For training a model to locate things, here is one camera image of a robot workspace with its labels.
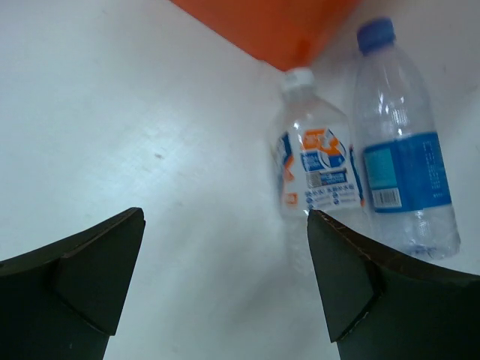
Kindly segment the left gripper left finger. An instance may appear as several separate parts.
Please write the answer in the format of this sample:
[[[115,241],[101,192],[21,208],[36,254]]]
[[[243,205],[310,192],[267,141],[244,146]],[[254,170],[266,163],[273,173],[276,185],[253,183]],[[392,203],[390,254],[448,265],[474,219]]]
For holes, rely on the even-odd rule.
[[[2,359],[102,359],[116,334],[146,227],[129,208],[1,261]]]

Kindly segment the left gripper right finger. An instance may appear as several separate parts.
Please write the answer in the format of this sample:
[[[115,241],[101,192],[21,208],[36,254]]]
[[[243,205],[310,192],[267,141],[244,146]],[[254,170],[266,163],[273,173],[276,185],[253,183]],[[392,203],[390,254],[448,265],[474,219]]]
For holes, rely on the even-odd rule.
[[[408,256],[321,211],[307,219],[316,282],[342,359],[477,359],[479,277]]]

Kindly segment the white blue label bottle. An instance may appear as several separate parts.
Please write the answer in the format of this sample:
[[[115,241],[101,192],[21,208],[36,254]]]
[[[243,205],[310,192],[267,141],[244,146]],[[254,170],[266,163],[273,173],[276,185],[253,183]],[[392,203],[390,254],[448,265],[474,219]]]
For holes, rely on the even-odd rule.
[[[277,204],[286,222],[293,268],[313,272],[307,219],[322,211],[340,222],[356,221],[364,199],[347,116],[317,94],[308,67],[285,73],[282,108],[268,134]]]

